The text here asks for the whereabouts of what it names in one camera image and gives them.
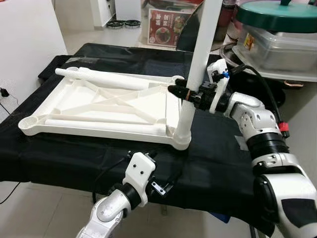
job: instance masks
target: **floor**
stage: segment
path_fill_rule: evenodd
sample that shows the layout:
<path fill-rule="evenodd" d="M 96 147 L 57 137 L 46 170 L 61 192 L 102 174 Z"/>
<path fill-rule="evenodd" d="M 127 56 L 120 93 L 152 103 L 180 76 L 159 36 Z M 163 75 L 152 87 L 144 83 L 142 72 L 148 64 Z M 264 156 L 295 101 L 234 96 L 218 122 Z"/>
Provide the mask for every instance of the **floor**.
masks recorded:
<path fill-rule="evenodd" d="M 0 182 L 0 201 L 16 185 Z M 21 183 L 0 205 L 1 238 L 74 238 L 87 223 L 92 208 L 89 192 Z M 117 229 L 116 238 L 249 238 L 246 223 L 232 218 L 225 224 L 209 213 L 148 204 L 137 208 Z"/>
<path fill-rule="evenodd" d="M 137 47 L 141 29 L 122 28 L 118 30 L 105 28 L 103 31 L 63 31 L 62 32 L 69 55 L 73 55 L 85 43 Z"/>

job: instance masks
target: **black cloth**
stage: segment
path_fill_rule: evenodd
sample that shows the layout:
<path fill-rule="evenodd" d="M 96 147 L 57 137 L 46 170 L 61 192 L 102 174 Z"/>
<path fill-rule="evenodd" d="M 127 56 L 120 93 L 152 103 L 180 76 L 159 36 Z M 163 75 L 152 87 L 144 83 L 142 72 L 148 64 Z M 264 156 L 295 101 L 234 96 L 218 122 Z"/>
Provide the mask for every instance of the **black cloth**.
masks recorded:
<path fill-rule="evenodd" d="M 55 56 L 49 65 L 39 74 L 39 78 L 43 81 L 48 80 L 54 73 L 56 68 L 60 68 L 72 56 Z"/>
<path fill-rule="evenodd" d="M 85 44 L 63 68 L 157 76 L 188 76 L 192 54 Z M 218 56 L 210 56 L 209 63 Z M 234 120 L 196 111 L 192 142 L 185 151 L 170 145 L 75 135 L 24 135 L 18 122 L 31 115 L 62 79 L 53 75 L 0 125 L 0 180 L 32 181 L 90 191 L 94 179 L 127 151 L 155 150 L 159 184 L 183 167 L 183 175 L 166 198 L 151 202 L 221 213 L 240 218 L 271 235 L 273 225 L 260 216 L 254 201 L 251 157 L 241 151 Z M 105 175 L 98 192 L 122 181 L 127 164 Z"/>

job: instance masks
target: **power plug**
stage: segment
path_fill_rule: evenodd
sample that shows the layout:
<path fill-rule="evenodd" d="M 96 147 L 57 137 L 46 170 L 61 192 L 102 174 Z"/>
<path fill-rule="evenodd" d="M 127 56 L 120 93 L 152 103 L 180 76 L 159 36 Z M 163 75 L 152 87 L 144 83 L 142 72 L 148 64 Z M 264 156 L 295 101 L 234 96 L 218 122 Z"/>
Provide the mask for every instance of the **power plug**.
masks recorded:
<path fill-rule="evenodd" d="M 0 93 L 1 93 L 1 96 L 3 96 L 4 98 L 10 95 L 5 88 L 0 88 Z"/>

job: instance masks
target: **black cable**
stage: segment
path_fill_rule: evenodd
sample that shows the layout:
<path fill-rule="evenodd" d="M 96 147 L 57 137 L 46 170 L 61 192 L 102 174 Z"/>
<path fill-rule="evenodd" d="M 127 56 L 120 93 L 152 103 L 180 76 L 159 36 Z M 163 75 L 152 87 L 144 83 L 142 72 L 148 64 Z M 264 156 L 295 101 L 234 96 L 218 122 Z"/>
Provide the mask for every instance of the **black cable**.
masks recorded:
<path fill-rule="evenodd" d="M 268 94 L 268 97 L 269 97 L 269 99 L 270 99 L 270 101 L 272 103 L 274 112 L 275 112 L 276 117 L 277 117 L 277 123 L 283 122 L 282 116 L 281 116 L 281 114 L 279 112 L 279 109 L 278 109 L 278 106 L 277 106 L 277 103 L 276 103 L 276 100 L 275 100 L 275 98 L 273 96 L 273 93 L 272 93 L 269 85 L 267 84 L 267 81 L 260 75 L 259 72 L 256 71 L 255 68 L 253 68 L 252 66 L 249 66 L 249 65 L 241 64 L 241 65 L 233 68 L 231 70 L 231 73 L 232 74 L 237 74 L 239 72 L 244 71 L 245 69 L 251 70 L 258 77 L 258 79 L 260 80 L 260 83 L 264 86 L 264 88 L 265 88 L 265 90 L 266 90 L 266 92 Z"/>
<path fill-rule="evenodd" d="M 15 189 L 20 185 L 21 182 L 18 182 L 18 184 L 14 187 L 14 189 L 11 191 L 11 193 L 2 201 L 0 202 L 0 204 L 5 203 L 5 201 L 8 200 L 8 198 L 10 198 L 10 196 L 13 194 L 13 192 L 15 191 Z"/>
<path fill-rule="evenodd" d="M 251 238 L 257 238 L 256 230 L 254 229 L 254 227 L 249 225 L 249 228 L 250 228 Z"/>
<path fill-rule="evenodd" d="M 95 179 L 94 184 L 93 184 L 93 189 L 92 189 L 92 193 L 93 193 L 93 202 L 96 203 L 97 202 L 97 198 L 96 198 L 96 186 L 98 183 L 98 180 L 101 179 L 101 177 L 105 174 L 108 173 L 110 170 L 112 170 L 114 167 L 118 166 L 119 164 L 121 164 L 123 161 L 126 161 L 126 157 L 121 158 L 118 162 L 116 162 L 115 164 L 111 165 L 110 167 L 106 168 L 105 170 L 103 170 Z"/>
<path fill-rule="evenodd" d="M 3 107 L 3 109 L 9 114 L 9 115 L 11 115 L 11 113 L 0 103 L 0 106 L 2 106 Z"/>
<path fill-rule="evenodd" d="M 262 85 L 264 86 L 264 88 L 265 88 L 265 90 L 266 90 L 266 92 L 268 94 L 268 97 L 271 100 L 272 106 L 273 106 L 274 111 L 276 113 L 277 122 L 278 123 L 283 122 L 281 114 L 280 114 L 278 106 L 277 106 L 277 103 L 276 103 L 276 100 L 275 100 L 275 98 L 274 98 L 274 96 L 272 94 L 272 91 L 271 91 L 269 85 L 267 84 L 267 81 L 253 67 L 251 67 L 249 65 L 246 65 L 245 68 L 251 70 L 259 78 L 260 82 L 262 83 Z"/>

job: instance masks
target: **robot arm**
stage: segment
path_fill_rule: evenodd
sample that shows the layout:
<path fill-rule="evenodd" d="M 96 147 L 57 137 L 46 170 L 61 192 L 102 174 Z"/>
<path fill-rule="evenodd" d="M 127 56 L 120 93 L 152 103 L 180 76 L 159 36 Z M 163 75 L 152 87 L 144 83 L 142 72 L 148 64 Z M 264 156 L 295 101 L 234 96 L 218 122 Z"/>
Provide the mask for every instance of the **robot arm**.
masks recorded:
<path fill-rule="evenodd" d="M 234 119 L 251 153 L 255 199 L 263 217 L 275 223 L 286 238 L 316 238 L 317 192 L 296 157 L 289 153 L 281 133 L 284 129 L 260 100 L 225 92 L 229 72 L 224 59 L 207 70 L 211 81 L 203 83 L 198 92 L 187 89 L 183 80 L 177 80 L 168 90 L 198 109 L 222 112 Z"/>
<path fill-rule="evenodd" d="M 146 187 L 155 168 L 155 162 L 148 154 L 135 153 L 125 172 L 123 185 L 93 206 L 89 222 L 77 238 L 111 237 L 124 217 L 138 205 L 147 204 Z"/>

